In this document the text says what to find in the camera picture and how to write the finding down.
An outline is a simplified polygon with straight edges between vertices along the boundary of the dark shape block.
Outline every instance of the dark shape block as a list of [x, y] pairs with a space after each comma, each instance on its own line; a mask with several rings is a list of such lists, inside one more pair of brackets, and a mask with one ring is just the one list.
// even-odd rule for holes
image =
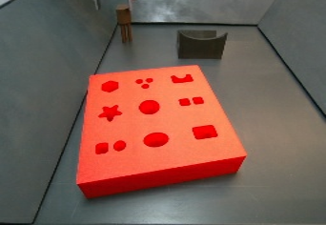
[[178, 31], [178, 58], [220, 59], [227, 36], [216, 36], [216, 31]]

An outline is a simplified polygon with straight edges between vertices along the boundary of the rectangular hole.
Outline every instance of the rectangular hole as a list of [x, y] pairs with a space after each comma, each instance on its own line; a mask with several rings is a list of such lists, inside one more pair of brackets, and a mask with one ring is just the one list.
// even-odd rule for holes
[[206, 139], [218, 136], [215, 127], [212, 125], [194, 127], [192, 133], [196, 139]]

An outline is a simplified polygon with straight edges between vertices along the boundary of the shape-shaped cutout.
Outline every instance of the shape-shaped cutout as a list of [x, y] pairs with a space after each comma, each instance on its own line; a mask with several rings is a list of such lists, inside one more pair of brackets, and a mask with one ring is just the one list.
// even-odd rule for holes
[[108, 143], [97, 143], [95, 146], [95, 153], [103, 154], [108, 152]]
[[124, 150], [125, 146], [127, 146], [125, 142], [121, 141], [121, 140], [119, 140], [119, 141], [115, 143], [115, 145], [113, 145], [113, 149], [115, 149], [117, 152], [120, 152], [120, 151]]
[[191, 74], [186, 74], [183, 77], [171, 76], [172, 82], [175, 84], [190, 83], [194, 81]]
[[155, 114], [159, 111], [159, 103], [155, 100], [146, 100], [139, 105], [139, 111], [143, 114]]
[[188, 98], [179, 99], [179, 100], [178, 100], [178, 103], [179, 103], [179, 105], [180, 105], [182, 107], [184, 107], [184, 106], [190, 106], [190, 104], [191, 104]]
[[117, 105], [113, 107], [103, 107], [103, 113], [97, 117], [105, 117], [109, 122], [113, 121], [116, 115], [121, 115], [123, 113], [117, 111]]
[[194, 98], [192, 98], [192, 101], [194, 101], [194, 104], [195, 104], [195, 105], [200, 105], [200, 104], [204, 103], [204, 100], [203, 100], [202, 97], [194, 97]]
[[218, 136], [215, 127], [212, 125], [194, 127], [192, 133], [196, 139], [206, 139]]
[[164, 133], [151, 133], [144, 137], [144, 144], [148, 147], [160, 147], [168, 142], [168, 135]]
[[101, 84], [101, 90], [104, 92], [112, 92], [119, 88], [119, 82], [116, 81], [107, 81], [105, 83]]

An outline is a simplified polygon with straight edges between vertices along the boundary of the wooden block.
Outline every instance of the wooden block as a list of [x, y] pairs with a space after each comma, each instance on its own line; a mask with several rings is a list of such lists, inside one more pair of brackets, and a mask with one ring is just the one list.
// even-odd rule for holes
[[131, 23], [131, 12], [128, 5], [117, 5], [116, 7], [117, 23], [129, 24]]
[[91, 76], [76, 176], [87, 198], [232, 174], [244, 157], [198, 66]]

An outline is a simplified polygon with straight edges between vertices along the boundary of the circular hole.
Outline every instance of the circular hole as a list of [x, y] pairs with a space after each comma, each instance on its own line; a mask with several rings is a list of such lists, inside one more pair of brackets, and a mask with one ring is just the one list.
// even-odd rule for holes
[[125, 142], [121, 141], [121, 140], [119, 140], [119, 141], [115, 143], [115, 145], [113, 145], [113, 149], [115, 149], [117, 152], [120, 152], [120, 151], [124, 150], [125, 145], [127, 145]]
[[151, 133], [144, 137], [144, 144], [148, 147], [160, 147], [168, 142], [168, 135], [164, 133]]
[[146, 100], [139, 105], [139, 111], [143, 114], [155, 114], [159, 111], [159, 104], [155, 100]]

